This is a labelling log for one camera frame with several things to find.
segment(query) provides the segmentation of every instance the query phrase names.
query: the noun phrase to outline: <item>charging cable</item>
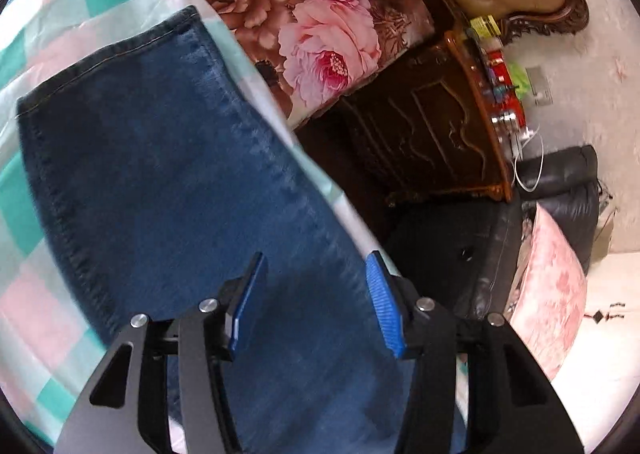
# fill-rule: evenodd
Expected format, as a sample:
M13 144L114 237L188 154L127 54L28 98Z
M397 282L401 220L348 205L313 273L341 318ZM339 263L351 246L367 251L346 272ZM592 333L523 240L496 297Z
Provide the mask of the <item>charging cable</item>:
M538 129L536 129L534 132L529 132L528 133L528 139L527 141L522 145L522 149L524 151L524 148L527 146L527 144L529 144L530 141L533 140L533 138L535 136L539 136L540 138L540 170L538 171L538 178L536 179L535 184L533 184L533 187L529 188L526 185L524 185L524 183L520 180L520 177L518 176L518 160L521 160L521 155L516 155L515 159L513 160L513 174L515 179L517 180L518 184L520 185L520 187L522 187L523 190L525 190L526 192L534 192L537 188L538 188L538 184L540 183L540 178L542 177L542 166L545 162L545 142L542 139L542 134L540 134L540 126L538 126Z

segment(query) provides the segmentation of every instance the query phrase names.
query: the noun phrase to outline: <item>metal screw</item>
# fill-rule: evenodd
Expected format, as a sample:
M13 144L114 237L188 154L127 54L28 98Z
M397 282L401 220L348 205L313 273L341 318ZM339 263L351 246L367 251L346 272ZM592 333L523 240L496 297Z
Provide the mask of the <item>metal screw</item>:
M203 313L211 313L217 307L218 301L216 299L205 299L198 304L198 309Z
M133 317L131 317L130 322L134 328L142 328L142 326L144 326L147 322L149 322L149 317L146 316L144 313L138 313L137 315L134 315Z
M433 299L430 299L430 297L421 297L415 303L415 307L420 311L431 311L436 307L436 303Z
M500 326L504 325L504 317L499 313L490 313L486 319L489 321L489 324L491 324L491 326L496 326L499 328Z

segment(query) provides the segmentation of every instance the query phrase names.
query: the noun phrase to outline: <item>floral blanket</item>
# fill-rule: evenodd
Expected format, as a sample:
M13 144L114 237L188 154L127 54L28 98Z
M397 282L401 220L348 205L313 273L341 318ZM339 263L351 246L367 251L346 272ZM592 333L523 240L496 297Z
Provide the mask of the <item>floral blanket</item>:
M422 0L207 0L290 127L363 86L433 33Z

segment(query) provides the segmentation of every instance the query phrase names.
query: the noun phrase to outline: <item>pink cushion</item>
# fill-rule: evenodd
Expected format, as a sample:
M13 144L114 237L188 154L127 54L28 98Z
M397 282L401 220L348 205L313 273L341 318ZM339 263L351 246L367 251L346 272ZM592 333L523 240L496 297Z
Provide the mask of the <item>pink cushion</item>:
M587 280L564 234L540 205L529 265L511 326L552 380L584 316Z

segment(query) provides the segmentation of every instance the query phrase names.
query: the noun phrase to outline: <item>denim fabric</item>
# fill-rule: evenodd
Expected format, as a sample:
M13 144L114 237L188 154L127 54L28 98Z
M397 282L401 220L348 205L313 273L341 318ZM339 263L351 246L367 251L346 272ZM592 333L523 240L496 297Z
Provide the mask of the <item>denim fabric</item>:
M47 241L107 344L130 315L176 317L262 251L264 309L225 369L245 451L392 452L413 366L385 348L361 256L195 9L42 84L18 124ZM175 371L169 384L175 408Z

